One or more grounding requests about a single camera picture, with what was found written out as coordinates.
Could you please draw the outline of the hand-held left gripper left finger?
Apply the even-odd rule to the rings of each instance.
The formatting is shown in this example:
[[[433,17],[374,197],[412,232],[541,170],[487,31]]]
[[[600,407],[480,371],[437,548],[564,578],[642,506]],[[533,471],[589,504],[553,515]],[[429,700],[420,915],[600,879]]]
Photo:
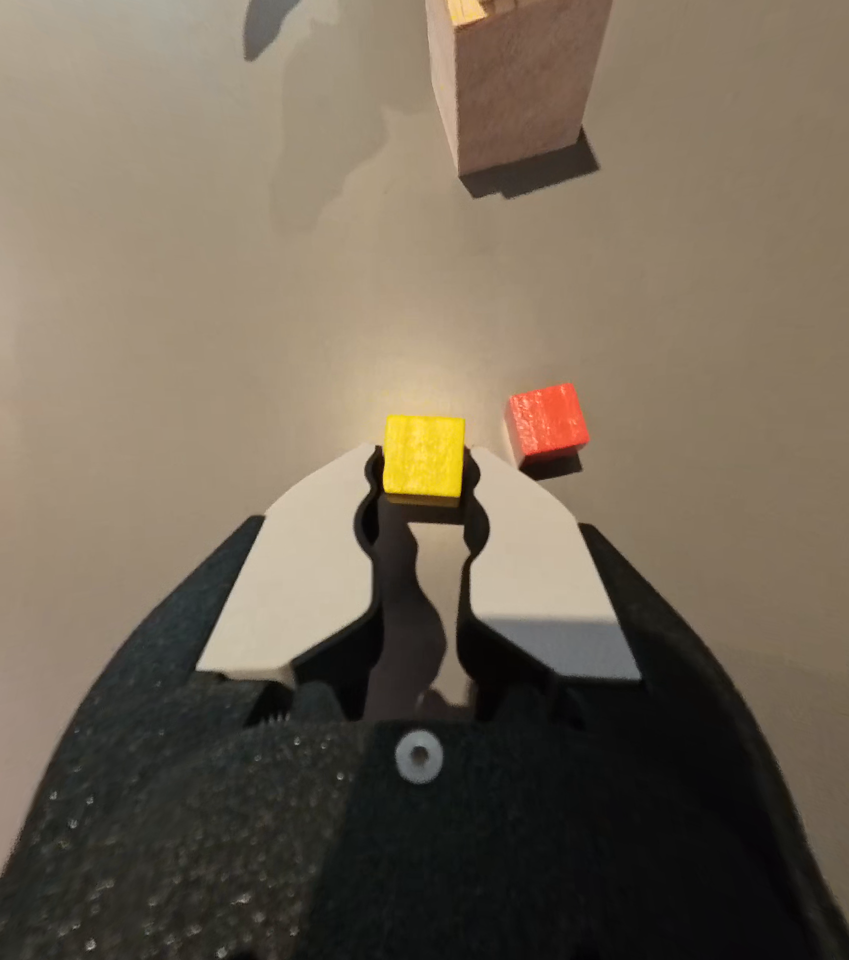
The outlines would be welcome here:
[[[196,671],[290,688],[368,678],[383,650],[368,523],[379,461],[374,444],[360,443],[266,510]]]

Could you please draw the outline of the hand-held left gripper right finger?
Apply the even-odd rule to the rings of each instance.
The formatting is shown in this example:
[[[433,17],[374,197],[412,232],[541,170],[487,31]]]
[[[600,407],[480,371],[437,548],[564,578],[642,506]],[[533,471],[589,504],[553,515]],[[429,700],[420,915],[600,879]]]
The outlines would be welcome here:
[[[575,517],[487,448],[470,450],[486,521],[468,569],[477,624],[564,680],[639,682],[641,670]]]

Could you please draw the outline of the red wooden cube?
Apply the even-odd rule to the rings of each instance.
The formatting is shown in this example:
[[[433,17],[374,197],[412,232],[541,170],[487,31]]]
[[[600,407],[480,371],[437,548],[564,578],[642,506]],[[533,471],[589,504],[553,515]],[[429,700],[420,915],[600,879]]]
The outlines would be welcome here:
[[[504,424],[520,470],[577,455],[591,439],[572,382],[512,394],[505,403]]]

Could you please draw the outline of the yellow wooden cube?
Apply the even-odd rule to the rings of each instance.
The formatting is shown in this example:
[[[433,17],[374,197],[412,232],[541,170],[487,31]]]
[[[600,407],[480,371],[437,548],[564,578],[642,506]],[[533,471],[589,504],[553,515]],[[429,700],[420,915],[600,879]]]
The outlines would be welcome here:
[[[394,503],[456,507],[462,494],[466,420],[390,414],[383,443],[382,488]]]

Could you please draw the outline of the stepped natural wooden block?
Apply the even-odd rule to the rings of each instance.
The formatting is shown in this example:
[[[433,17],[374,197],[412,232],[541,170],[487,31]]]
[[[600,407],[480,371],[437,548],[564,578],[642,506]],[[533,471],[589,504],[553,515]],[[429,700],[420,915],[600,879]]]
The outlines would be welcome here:
[[[425,1],[430,78],[460,177],[571,147],[611,1]]]

